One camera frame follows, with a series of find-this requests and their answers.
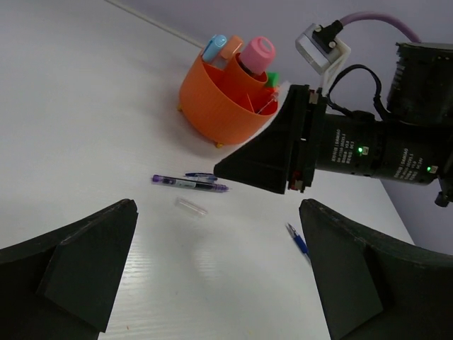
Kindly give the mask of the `clear red pen cap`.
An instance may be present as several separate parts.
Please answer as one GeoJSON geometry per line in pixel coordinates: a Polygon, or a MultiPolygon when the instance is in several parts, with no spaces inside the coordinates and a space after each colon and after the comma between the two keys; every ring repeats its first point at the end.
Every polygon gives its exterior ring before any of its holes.
{"type": "Polygon", "coordinates": [[[186,211],[187,213],[190,213],[193,216],[204,217],[207,214],[206,209],[184,198],[176,198],[175,206],[186,211]]]}

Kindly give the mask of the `black highlighter green cap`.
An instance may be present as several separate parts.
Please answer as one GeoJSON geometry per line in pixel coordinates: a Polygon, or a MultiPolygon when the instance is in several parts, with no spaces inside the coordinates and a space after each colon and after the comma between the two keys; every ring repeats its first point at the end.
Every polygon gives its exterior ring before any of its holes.
{"type": "Polygon", "coordinates": [[[265,88],[276,89],[280,83],[280,76],[277,72],[268,72],[265,88]]]}

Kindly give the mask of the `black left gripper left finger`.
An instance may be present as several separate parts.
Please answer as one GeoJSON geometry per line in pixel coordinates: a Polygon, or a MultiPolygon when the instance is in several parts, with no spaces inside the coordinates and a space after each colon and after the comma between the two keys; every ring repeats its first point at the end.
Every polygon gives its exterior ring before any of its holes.
{"type": "Polygon", "coordinates": [[[108,327],[137,224],[120,200],[1,250],[2,339],[97,339],[108,327]]]}

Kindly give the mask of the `pink capped sticker bottle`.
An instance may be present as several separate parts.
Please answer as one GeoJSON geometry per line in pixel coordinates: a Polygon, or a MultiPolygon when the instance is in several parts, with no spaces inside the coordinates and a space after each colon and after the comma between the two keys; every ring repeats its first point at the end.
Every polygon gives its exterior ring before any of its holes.
{"type": "Polygon", "coordinates": [[[251,39],[239,55],[239,63],[251,76],[260,76],[276,56],[274,45],[264,36],[251,39]]]}

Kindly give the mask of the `orange round divided organizer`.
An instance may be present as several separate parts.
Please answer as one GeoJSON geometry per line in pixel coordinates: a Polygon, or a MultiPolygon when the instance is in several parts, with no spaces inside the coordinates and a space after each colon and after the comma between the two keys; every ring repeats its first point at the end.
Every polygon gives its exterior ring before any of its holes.
{"type": "Polygon", "coordinates": [[[278,102],[262,115],[256,111],[277,89],[265,88],[267,74],[249,76],[239,66],[239,56],[225,69],[194,61],[179,90],[178,109],[204,137],[217,145],[239,145],[252,137],[277,112],[278,102]]]}

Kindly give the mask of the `purple gel pen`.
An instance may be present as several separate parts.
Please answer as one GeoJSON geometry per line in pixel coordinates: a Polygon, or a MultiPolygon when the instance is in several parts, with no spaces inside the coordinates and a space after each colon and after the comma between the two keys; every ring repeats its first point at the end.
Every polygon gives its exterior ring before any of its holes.
{"type": "Polygon", "coordinates": [[[207,191],[215,193],[226,193],[229,191],[229,187],[225,186],[224,184],[195,181],[192,179],[162,176],[158,174],[154,174],[151,177],[151,182],[156,185],[184,188],[196,191],[207,191]]]}

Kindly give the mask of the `blue translucent highlighter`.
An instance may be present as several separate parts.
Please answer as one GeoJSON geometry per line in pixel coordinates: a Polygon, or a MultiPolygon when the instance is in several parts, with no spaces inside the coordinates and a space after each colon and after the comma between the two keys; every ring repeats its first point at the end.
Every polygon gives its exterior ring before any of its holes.
{"type": "Polygon", "coordinates": [[[226,45],[228,39],[225,35],[213,35],[202,52],[202,61],[206,63],[213,62],[222,48],[226,45]]]}

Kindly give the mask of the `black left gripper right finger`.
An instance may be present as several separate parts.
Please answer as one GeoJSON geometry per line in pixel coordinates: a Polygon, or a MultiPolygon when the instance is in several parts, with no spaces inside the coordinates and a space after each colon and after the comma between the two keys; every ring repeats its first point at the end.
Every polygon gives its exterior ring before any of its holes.
{"type": "Polygon", "coordinates": [[[452,338],[452,256],[314,199],[303,200],[299,214],[331,339],[452,338]]]}

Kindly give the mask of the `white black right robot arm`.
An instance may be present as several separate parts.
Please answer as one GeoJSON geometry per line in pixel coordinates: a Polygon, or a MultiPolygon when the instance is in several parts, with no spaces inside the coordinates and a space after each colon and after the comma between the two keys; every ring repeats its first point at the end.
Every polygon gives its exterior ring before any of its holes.
{"type": "Polygon", "coordinates": [[[350,110],[329,95],[293,84],[276,118],[214,167],[222,179],[273,193],[304,191],[314,173],[426,186],[439,181],[436,205],[452,202],[452,46],[401,43],[386,102],[350,110]]]}

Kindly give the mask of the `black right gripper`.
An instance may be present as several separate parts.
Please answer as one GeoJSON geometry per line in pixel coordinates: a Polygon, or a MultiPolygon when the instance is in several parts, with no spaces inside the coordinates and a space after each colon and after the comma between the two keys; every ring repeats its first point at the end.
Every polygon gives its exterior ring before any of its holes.
{"type": "Polygon", "coordinates": [[[288,189],[304,192],[316,170],[375,177],[384,156],[384,124],[368,112],[349,118],[326,109],[320,91],[292,84],[269,126],[218,162],[214,175],[277,194],[285,193],[287,182],[288,189]]]}

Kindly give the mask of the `blue pen cap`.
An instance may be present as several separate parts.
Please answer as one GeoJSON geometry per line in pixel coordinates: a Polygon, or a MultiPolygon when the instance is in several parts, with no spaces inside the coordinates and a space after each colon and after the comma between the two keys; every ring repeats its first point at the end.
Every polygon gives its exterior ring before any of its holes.
{"type": "Polygon", "coordinates": [[[214,174],[203,173],[203,172],[189,172],[189,173],[185,173],[185,177],[194,178],[197,181],[215,182],[215,181],[218,180],[218,178],[214,174]]]}

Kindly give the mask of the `orange translucent highlighter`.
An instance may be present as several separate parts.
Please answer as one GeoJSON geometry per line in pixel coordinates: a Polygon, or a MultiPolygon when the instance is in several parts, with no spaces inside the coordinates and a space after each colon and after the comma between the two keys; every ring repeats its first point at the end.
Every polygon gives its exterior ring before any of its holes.
{"type": "Polygon", "coordinates": [[[232,57],[241,49],[243,40],[237,35],[232,35],[220,50],[219,56],[216,61],[216,66],[219,69],[225,68],[232,57]]]}

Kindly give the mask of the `red gel pen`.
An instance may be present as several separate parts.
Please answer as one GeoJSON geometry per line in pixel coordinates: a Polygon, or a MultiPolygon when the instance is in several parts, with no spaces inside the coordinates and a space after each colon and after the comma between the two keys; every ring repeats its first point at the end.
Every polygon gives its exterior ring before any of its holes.
{"type": "Polygon", "coordinates": [[[256,111],[258,115],[262,115],[263,111],[274,102],[278,102],[279,91],[275,90],[266,98],[266,102],[256,111]]]}

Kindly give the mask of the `blue ballpoint pen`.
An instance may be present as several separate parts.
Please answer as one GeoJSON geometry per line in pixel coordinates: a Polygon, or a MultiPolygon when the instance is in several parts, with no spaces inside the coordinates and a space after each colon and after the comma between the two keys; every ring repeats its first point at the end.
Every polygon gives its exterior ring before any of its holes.
{"type": "Polygon", "coordinates": [[[292,240],[294,241],[294,243],[297,245],[298,249],[300,250],[300,252],[307,259],[309,259],[309,251],[308,251],[307,245],[306,245],[305,241],[302,239],[302,237],[300,236],[300,234],[290,223],[286,224],[286,228],[287,228],[287,231],[289,232],[292,240]]]}

